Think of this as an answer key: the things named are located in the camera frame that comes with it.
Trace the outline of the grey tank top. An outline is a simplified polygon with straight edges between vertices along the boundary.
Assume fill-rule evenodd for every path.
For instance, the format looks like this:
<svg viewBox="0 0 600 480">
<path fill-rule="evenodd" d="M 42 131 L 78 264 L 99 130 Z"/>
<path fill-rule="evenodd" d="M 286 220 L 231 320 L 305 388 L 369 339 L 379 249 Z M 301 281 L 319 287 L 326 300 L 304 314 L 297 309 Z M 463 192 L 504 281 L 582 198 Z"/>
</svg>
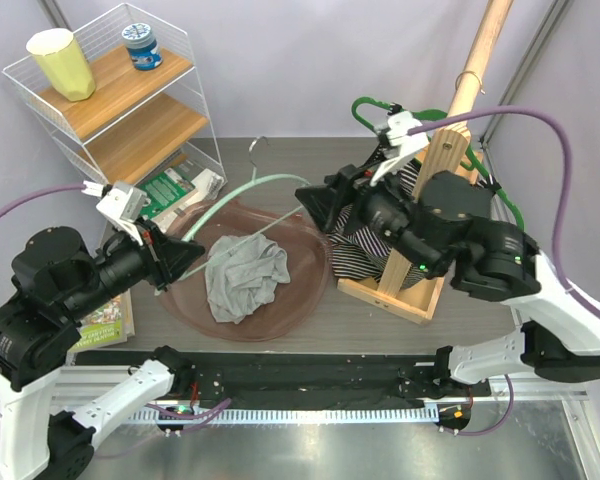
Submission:
<svg viewBox="0 0 600 480">
<path fill-rule="evenodd" d="M 208 260 L 207 301 L 217 323 L 240 323 L 273 302 L 278 285 L 291 281 L 286 250 L 262 234 L 222 236 Z"/>
</svg>

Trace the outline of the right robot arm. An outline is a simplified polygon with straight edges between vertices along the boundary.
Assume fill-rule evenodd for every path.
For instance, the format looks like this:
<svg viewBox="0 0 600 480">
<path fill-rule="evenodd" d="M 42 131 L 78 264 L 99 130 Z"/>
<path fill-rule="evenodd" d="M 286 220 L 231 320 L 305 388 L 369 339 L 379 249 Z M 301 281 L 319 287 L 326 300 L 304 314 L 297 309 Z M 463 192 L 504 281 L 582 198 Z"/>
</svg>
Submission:
<svg viewBox="0 0 600 480">
<path fill-rule="evenodd" d="M 395 176 L 374 182 L 367 169 L 348 165 L 295 197 L 320 231 L 333 232 L 348 208 L 346 232 L 366 227 L 426 278 L 451 273 L 453 289 L 527 316 L 498 339 L 439 348 L 427 380 L 440 393 L 519 372 L 560 383 L 599 380 L 600 301 L 559 277 L 522 229 L 492 218 L 494 194 L 442 171 L 413 197 Z"/>
</svg>

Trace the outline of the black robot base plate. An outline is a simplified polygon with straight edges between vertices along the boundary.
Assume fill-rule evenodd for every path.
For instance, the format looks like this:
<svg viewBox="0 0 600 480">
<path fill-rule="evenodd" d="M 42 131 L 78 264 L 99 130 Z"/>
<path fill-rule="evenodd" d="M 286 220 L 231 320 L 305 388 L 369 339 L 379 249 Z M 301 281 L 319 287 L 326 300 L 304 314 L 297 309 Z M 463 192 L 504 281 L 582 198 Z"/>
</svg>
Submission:
<svg viewBox="0 0 600 480">
<path fill-rule="evenodd" d="M 429 355 L 187 352 L 189 379 L 164 398 L 232 409 L 375 410 L 417 408 L 425 400 L 491 395 L 485 381 L 434 378 Z"/>
</svg>

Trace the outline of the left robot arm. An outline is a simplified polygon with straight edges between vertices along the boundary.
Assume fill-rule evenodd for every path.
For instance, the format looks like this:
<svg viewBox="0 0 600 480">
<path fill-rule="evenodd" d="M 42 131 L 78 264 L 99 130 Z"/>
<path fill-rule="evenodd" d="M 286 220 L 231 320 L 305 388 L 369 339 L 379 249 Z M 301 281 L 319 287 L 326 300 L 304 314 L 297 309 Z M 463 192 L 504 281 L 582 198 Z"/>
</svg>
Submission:
<svg viewBox="0 0 600 480">
<path fill-rule="evenodd" d="M 140 220 L 90 253 L 70 227 L 38 232 L 12 263 L 14 295 L 0 307 L 0 479 L 74 479 L 132 413 L 163 396 L 185 397 L 192 362 L 162 346 L 96 400 L 52 413 L 54 387 L 82 320 L 140 282 L 166 290 L 204 254 L 195 241 Z"/>
</svg>

